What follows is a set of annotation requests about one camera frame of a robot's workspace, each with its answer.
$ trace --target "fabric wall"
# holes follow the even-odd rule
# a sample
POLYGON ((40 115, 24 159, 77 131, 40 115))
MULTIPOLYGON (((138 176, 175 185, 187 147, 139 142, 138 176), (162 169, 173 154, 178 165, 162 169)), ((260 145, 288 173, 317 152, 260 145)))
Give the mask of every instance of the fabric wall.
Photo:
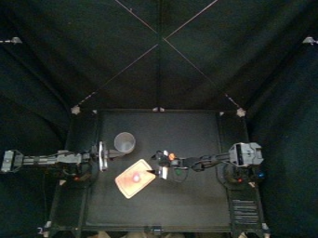
MULTIPOLYGON (((0 29, 0 38, 11 39, 14 28, 2 17, 0 29)), ((6 150, 55 153, 67 130, 69 111, 44 66, 26 45, 2 45, 0 163, 6 150)), ((42 171, 0 176, 0 237, 35 237, 50 212, 54 184, 42 171)))
POLYGON ((260 95, 250 118, 252 139, 264 147, 261 191, 274 237, 318 235, 317 95, 318 46, 302 45, 260 95))

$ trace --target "pink object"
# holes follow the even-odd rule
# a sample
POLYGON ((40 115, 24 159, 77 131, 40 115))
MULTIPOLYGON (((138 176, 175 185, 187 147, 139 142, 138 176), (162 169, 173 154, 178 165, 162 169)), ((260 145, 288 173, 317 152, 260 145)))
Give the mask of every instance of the pink object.
POLYGON ((126 198, 133 198, 155 179, 155 175, 147 172, 147 170, 151 170, 151 166, 145 160, 139 160, 115 178, 115 184, 126 198))
POLYGON ((134 173, 133 181, 134 181, 134 182, 139 182, 139 181, 141 181, 141 176, 139 176, 139 173, 138 173, 138 172, 134 173))

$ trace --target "metal frame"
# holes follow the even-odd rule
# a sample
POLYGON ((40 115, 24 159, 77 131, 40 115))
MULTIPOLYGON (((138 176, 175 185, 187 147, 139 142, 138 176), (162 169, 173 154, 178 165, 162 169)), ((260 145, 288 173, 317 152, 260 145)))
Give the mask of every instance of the metal frame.
MULTIPOLYGON (((151 110, 106 110, 107 112, 151 112, 151 113, 158 113, 158 112, 153 112, 151 110)), ((210 112, 213 113, 214 111, 167 111, 167 112, 210 112)), ((221 152, 223 152, 223 150, 228 150, 229 148, 226 147, 228 145, 225 145, 226 143, 236 143, 238 142, 238 139, 245 140, 246 142, 249 141, 249 135, 248 135, 248 130, 246 130, 246 123, 245 123, 245 119, 237 117, 237 112, 230 112, 228 113, 228 115, 230 114, 230 122, 226 121, 226 123, 222 120, 223 115, 217 115, 218 116, 218 130, 219 130, 219 142, 221 142, 221 152), (229 126, 226 124, 237 124, 240 121, 241 126, 244 128, 242 134, 238 135, 240 138, 236 138, 236 141, 228 141, 229 139, 226 138, 225 135, 225 131, 223 129, 229 126)), ((98 128, 99 126, 95 126, 95 135, 98 137, 98 128)), ((258 224, 249 226, 238 226, 238 224, 236 224, 236 205, 233 203, 233 199, 238 198, 238 190, 242 190, 242 188, 238 187, 233 187, 232 185, 226 184, 225 181, 222 181, 221 178, 221 171, 223 170, 222 165, 218 166, 218 177, 219 177, 219 181, 221 183, 223 183, 223 186, 228 190, 228 203, 229 203, 229 210, 230 210, 230 217, 232 217, 232 224, 229 225, 229 227, 214 227, 213 231, 214 232, 232 232, 234 237, 240 237, 240 234, 242 232, 254 232, 260 237, 261 235, 264 235, 264 231, 262 231, 262 223, 264 223, 264 212, 262 212, 262 204, 261 204, 261 198, 260 198, 260 191, 258 188, 252 189, 249 186, 249 191, 244 194, 244 199, 250 199, 253 201, 257 202, 257 213, 258 213, 258 224)), ((83 194, 81 199, 81 206, 79 206, 79 220, 78 220, 78 224, 75 226, 63 226, 62 224, 58 224, 58 222, 55 221, 56 219, 56 209, 59 209, 59 202, 62 200, 63 194, 62 194, 62 186, 58 185, 56 187, 56 193, 55 193, 55 199, 54 199, 54 204, 52 204, 52 209, 51 209, 51 215, 50 215, 50 220, 52 221, 52 225, 51 225, 51 233, 50 233, 50 237, 54 237, 56 235, 56 233, 59 231, 71 231, 74 233, 74 236, 77 238, 81 238, 81 234, 83 231, 153 231, 155 233, 162 233, 162 232, 211 232, 211 230, 209 231, 203 231, 199 230, 197 231, 194 227, 189 227, 187 231, 183 229, 181 230, 181 228, 162 228, 162 227, 134 227, 134 228, 123 228, 123 227, 114 227, 114 226, 89 226, 85 224, 85 220, 86 220, 86 215, 87 215, 87 201, 89 201, 89 197, 90 197, 90 191, 91 191, 91 182, 87 181, 83 183, 83 186, 81 187, 81 189, 83 190, 83 194)))

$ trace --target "table surface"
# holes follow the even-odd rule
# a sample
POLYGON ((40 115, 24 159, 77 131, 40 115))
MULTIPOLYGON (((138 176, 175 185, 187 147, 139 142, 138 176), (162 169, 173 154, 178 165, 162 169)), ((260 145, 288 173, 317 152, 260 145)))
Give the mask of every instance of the table surface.
POLYGON ((181 157, 198 157, 228 151, 236 142, 246 140, 245 124, 234 114, 219 116, 214 112, 102 112, 98 133, 94 119, 82 116, 73 125, 67 149, 90 147, 93 141, 105 140, 114 149, 121 132, 135 136, 134 151, 110 161, 109 170, 99 173, 87 204, 86 226, 137 228, 159 226, 167 231, 230 230, 226 189, 218 182, 215 167, 203 172, 189 171, 155 181, 127 199, 115 185, 115 177, 139 160, 153 168, 150 158, 159 150, 181 157))

